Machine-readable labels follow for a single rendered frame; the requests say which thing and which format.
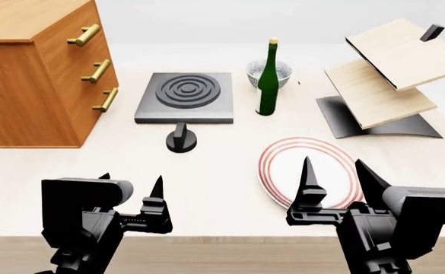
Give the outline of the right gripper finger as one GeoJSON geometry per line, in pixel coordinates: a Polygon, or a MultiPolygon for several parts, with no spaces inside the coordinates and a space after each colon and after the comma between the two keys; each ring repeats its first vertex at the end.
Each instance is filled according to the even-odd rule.
{"type": "Polygon", "coordinates": [[[389,209],[383,201],[383,193],[391,185],[379,177],[361,159],[356,160],[355,168],[366,203],[373,209],[389,209]]]}
{"type": "Polygon", "coordinates": [[[291,211],[321,209],[321,202],[326,196],[326,190],[317,182],[310,157],[305,157],[297,194],[289,209],[291,211]]]}

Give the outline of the black stove knob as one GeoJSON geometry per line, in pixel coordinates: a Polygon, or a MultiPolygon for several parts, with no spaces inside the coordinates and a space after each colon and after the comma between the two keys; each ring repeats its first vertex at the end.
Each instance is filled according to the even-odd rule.
{"type": "Polygon", "coordinates": [[[197,145],[197,137],[187,128],[186,123],[177,123],[176,128],[166,138],[168,150],[175,153],[185,153],[193,150],[197,145]]]}

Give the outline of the dark ringed stove burner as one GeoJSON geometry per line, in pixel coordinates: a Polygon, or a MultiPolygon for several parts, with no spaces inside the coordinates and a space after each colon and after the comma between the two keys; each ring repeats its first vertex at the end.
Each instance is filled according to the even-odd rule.
{"type": "Polygon", "coordinates": [[[167,79],[155,91],[162,104],[175,109],[195,109],[211,104],[221,94],[218,81],[208,75],[179,75],[167,79]]]}

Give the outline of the grey square stove base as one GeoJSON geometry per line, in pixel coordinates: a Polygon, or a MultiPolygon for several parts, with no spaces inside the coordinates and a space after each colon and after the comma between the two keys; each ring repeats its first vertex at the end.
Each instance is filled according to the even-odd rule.
{"type": "Polygon", "coordinates": [[[233,123],[233,93],[232,78],[229,72],[155,72],[141,101],[135,111],[134,120],[136,123],[233,123]],[[221,94],[218,99],[203,107],[195,109],[175,109],[168,107],[155,96],[158,86],[167,79],[179,75],[208,75],[216,79],[221,86],[221,94]]]}

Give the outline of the white plate with red rings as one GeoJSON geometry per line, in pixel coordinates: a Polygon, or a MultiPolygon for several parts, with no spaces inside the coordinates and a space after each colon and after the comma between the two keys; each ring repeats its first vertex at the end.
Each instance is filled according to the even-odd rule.
{"type": "Polygon", "coordinates": [[[364,199],[354,157],[334,143],[298,136],[275,141],[259,157],[258,180],[280,206],[287,209],[294,201],[306,158],[327,192],[323,207],[343,209],[364,199]]]}

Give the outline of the black curved shelf stand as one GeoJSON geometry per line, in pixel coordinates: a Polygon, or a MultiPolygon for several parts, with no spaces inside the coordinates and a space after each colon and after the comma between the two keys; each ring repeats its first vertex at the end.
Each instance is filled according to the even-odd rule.
{"type": "Polygon", "coordinates": [[[419,114],[362,129],[340,96],[316,99],[336,139],[362,135],[413,135],[442,139],[443,136],[419,114]]]}

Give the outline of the light wooden shelf board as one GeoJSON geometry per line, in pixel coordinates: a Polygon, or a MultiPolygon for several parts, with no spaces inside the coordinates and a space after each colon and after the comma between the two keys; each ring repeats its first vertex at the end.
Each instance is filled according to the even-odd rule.
{"type": "Polygon", "coordinates": [[[445,40],[420,40],[427,29],[399,19],[345,38],[396,91],[445,78],[445,40]]]}
{"type": "Polygon", "coordinates": [[[362,59],[325,70],[362,129],[436,109],[417,88],[398,92],[362,59]]]}

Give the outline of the green glass bottle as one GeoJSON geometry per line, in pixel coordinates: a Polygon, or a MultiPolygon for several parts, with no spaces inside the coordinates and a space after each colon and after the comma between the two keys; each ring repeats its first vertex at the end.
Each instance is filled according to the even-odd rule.
{"type": "Polygon", "coordinates": [[[276,53],[278,49],[278,39],[269,40],[269,49],[265,68],[259,77],[258,92],[259,106],[256,112],[260,116],[271,116],[275,112],[275,105],[278,96],[278,75],[276,72],[276,53]]]}

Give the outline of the wooden drawer cabinet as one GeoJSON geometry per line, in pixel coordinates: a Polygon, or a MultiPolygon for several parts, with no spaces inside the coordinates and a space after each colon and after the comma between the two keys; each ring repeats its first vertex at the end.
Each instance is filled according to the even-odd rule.
{"type": "Polygon", "coordinates": [[[0,148],[80,148],[119,88],[95,0],[0,0],[0,148]],[[70,45],[82,27],[100,31],[70,45]],[[111,61],[96,84],[82,81],[111,61]]]}

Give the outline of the black stand post end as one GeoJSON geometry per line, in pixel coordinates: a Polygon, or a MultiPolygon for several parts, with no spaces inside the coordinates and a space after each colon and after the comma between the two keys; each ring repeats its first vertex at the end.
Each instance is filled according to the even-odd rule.
{"type": "Polygon", "coordinates": [[[432,24],[427,31],[424,32],[424,34],[421,36],[420,40],[424,43],[426,43],[429,40],[434,40],[435,38],[438,38],[442,31],[445,29],[445,27],[440,26],[439,24],[432,24]]]}

